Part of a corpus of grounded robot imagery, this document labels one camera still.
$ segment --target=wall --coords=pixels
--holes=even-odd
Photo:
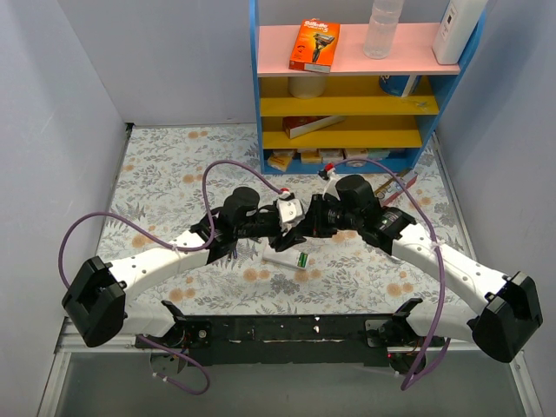
[[[124,121],[255,121],[248,0],[58,2]],[[439,21],[446,5],[406,0],[402,20]],[[366,23],[371,8],[370,0],[260,0],[262,24]]]
[[[497,2],[450,102],[440,140],[480,260],[536,282],[545,323],[526,361],[556,415],[556,3]]]
[[[0,0],[0,415],[35,415],[63,320],[57,247],[104,209],[124,124],[55,0]],[[66,268],[94,254],[99,222]]]

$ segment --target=floral tablecloth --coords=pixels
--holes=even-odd
[[[134,129],[111,210],[170,240],[203,216],[202,172],[217,159],[258,167],[255,126]],[[440,238],[462,250],[456,217],[431,149],[423,153],[416,171],[419,176],[411,192]],[[374,187],[388,179],[386,175],[365,177]],[[317,175],[269,175],[268,179],[278,188],[293,190],[306,207],[310,196],[323,187]],[[249,172],[218,166],[208,178],[210,204],[221,205],[235,187],[253,184],[261,203],[275,199]],[[394,205],[418,218],[405,196]],[[110,219],[98,254],[108,261],[154,246]],[[438,299],[437,281],[370,248],[353,231],[340,232],[330,240],[308,239],[296,248],[310,255],[307,271],[266,263],[261,260],[262,243],[241,240],[237,259],[221,259],[177,275],[149,289],[139,300],[158,303],[169,299],[185,314],[345,314],[393,312],[415,296],[430,302]],[[460,302],[447,293],[446,303]]]

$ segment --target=clear plastic bottle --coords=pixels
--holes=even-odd
[[[369,58],[386,58],[392,49],[404,0],[374,0],[363,52]]]

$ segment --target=white container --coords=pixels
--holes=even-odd
[[[403,2],[404,0],[374,0],[363,46],[363,52],[369,58],[382,59],[390,53]]]
[[[289,94],[296,98],[321,96],[327,87],[325,76],[291,76],[288,78]]]
[[[488,0],[452,0],[446,9],[433,43],[436,61],[458,63]]]

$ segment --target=shelf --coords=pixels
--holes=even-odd
[[[406,158],[387,158],[379,161],[382,165],[391,169],[393,172],[400,172],[403,169],[409,167],[409,162]],[[279,169],[272,168],[268,166],[268,162],[264,162],[264,174],[270,175],[284,175],[284,174],[304,174],[304,175],[316,175],[318,171],[324,169],[326,163],[301,163],[299,159],[294,159],[288,166],[286,172],[282,172]],[[383,174],[384,171],[370,163],[367,163],[363,167],[347,167],[346,165],[340,165],[336,168],[336,173],[338,174]]]
[[[261,116],[438,115],[431,85],[423,77],[405,98],[386,94],[377,76],[335,76],[327,80],[322,96],[292,97],[288,78],[261,79]]]
[[[369,75],[454,75],[459,65],[440,65],[433,53],[439,23],[400,23],[390,55],[370,59],[363,54],[366,24],[343,24],[330,70],[332,76]],[[288,68],[299,25],[261,26],[257,73],[264,76],[319,76]]]
[[[349,116],[345,122],[289,139],[281,117],[262,119],[263,149],[420,148],[412,116]]]

